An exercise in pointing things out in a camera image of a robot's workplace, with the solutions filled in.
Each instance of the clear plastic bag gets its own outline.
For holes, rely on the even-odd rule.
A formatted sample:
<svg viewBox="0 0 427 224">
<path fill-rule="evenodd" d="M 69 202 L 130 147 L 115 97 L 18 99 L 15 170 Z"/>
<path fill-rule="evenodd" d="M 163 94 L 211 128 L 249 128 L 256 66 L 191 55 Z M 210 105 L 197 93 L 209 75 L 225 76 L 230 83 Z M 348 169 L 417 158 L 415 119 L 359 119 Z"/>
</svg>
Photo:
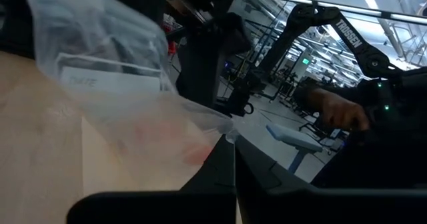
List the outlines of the clear plastic bag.
<svg viewBox="0 0 427 224">
<path fill-rule="evenodd" d="M 37 67 L 80 106 L 133 187 L 179 189 L 233 130 L 176 94 L 165 34 L 147 17 L 116 0 L 28 1 Z"/>
</svg>

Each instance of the robotic arm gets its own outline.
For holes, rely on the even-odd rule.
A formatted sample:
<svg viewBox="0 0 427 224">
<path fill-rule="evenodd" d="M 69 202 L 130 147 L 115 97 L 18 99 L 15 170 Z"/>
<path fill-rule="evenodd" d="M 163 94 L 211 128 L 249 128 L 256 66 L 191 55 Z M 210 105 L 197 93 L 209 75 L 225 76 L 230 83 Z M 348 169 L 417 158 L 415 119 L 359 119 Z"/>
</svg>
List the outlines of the robotic arm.
<svg viewBox="0 0 427 224">
<path fill-rule="evenodd" d="M 364 133 L 363 138 L 370 139 L 365 141 L 375 142 L 377 136 L 391 132 L 427 140 L 422 131 L 427 125 L 422 121 L 427 113 L 427 98 L 423 97 L 427 94 L 427 67 L 403 71 L 391 64 L 385 54 L 364 40 L 338 8 L 296 5 L 282 33 L 284 38 L 279 38 L 281 43 L 270 51 L 289 49 L 299 35 L 319 25 L 331 25 L 354 54 L 363 74 L 373 78 L 358 86 L 361 96 L 368 99 L 364 109 L 372 126 L 369 135 Z M 264 61 L 277 63 L 275 56 L 267 55 Z"/>
</svg>

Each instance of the red object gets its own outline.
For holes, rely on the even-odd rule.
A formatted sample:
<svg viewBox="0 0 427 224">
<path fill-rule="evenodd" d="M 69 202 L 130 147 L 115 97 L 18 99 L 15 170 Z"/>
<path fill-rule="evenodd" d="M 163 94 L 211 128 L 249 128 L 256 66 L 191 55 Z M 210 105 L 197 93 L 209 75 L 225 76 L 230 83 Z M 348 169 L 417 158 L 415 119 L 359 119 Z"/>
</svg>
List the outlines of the red object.
<svg viewBox="0 0 427 224">
<path fill-rule="evenodd" d="M 168 27 L 167 25 L 163 25 L 163 30 L 168 33 L 171 31 L 171 28 Z M 176 53 L 176 43 L 174 41 L 170 41 L 169 43 L 167 43 L 167 54 L 171 55 L 171 54 L 175 54 Z"/>
<path fill-rule="evenodd" d="M 193 153 L 184 157 L 184 163 L 187 163 L 188 165 L 203 165 L 207 159 L 207 156 L 209 156 L 209 154 L 212 152 L 212 149 L 214 149 L 213 147 L 207 145 L 203 147 L 195 145 L 193 148 L 197 149 L 197 151 L 194 151 Z"/>
</svg>

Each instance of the table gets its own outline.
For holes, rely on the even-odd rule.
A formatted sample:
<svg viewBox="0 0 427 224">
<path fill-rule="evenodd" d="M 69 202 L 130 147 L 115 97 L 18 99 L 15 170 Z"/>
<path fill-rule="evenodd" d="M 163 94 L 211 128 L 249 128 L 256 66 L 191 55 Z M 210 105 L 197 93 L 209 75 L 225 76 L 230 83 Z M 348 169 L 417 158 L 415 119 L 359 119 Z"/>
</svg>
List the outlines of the table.
<svg viewBox="0 0 427 224">
<path fill-rule="evenodd" d="M 0 73 L 0 223 L 64 223 L 86 195 L 179 189 L 199 168 L 179 179 L 136 183 L 118 158 L 121 150 L 107 144 L 34 60 L 0 52 Z M 149 164 L 141 171 L 162 168 Z"/>
</svg>

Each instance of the factory floor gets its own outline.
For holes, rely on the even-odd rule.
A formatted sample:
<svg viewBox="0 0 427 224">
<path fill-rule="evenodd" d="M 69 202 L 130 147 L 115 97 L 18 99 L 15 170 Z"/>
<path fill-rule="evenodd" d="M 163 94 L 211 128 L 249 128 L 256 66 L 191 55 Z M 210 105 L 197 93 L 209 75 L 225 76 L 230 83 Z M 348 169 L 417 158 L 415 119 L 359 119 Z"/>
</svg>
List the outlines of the factory floor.
<svg viewBox="0 0 427 224">
<path fill-rule="evenodd" d="M 171 64 L 173 67 L 169 76 L 172 81 L 175 81 L 180 70 L 177 58 L 173 58 Z M 220 81 L 218 96 L 229 96 L 232 90 L 228 87 L 227 81 L 225 79 L 221 79 Z M 273 86 L 267 86 L 264 92 L 268 95 L 273 95 L 276 90 Z M 279 102 L 279 98 L 269 103 L 269 99 L 265 97 L 252 96 L 250 103 L 254 105 L 254 113 L 245 115 L 244 117 L 236 116 L 233 118 L 237 130 L 265 154 L 276 160 L 281 166 L 288 168 L 294 160 L 297 150 L 292 146 L 276 141 L 267 131 L 266 125 L 268 123 L 275 123 L 298 130 L 298 127 L 307 123 L 310 119 L 302 119 L 296 115 L 291 109 L 282 105 Z M 304 181 L 310 182 L 333 156 L 334 153 L 328 155 L 326 150 L 322 153 L 306 155 L 296 171 L 296 175 Z"/>
</svg>

